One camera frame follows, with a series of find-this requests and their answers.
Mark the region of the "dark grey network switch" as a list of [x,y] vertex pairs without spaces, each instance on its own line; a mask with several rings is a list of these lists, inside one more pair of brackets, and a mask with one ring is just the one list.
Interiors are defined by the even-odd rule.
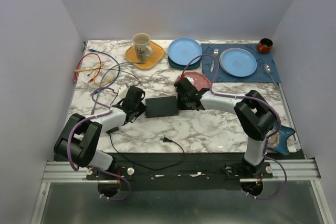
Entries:
[[147,106],[145,112],[147,118],[160,118],[179,114],[175,96],[148,98],[145,100],[145,105]]

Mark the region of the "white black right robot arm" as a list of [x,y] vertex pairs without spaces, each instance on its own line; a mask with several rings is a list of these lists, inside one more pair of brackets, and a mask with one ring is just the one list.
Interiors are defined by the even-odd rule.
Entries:
[[266,144],[281,128],[278,113],[261,94],[256,90],[245,95],[215,93],[212,88],[198,90],[186,77],[177,80],[174,86],[180,110],[218,110],[238,117],[248,136],[241,171],[249,178],[259,174]]

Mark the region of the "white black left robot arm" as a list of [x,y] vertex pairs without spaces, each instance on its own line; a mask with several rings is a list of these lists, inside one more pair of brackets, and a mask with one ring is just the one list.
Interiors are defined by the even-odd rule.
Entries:
[[71,115],[54,145],[54,154],[66,159],[74,170],[92,167],[98,169],[104,179],[112,179],[116,166],[111,155],[97,149],[100,134],[134,122],[146,110],[144,97],[142,89],[131,86],[125,98],[108,106],[106,112]]

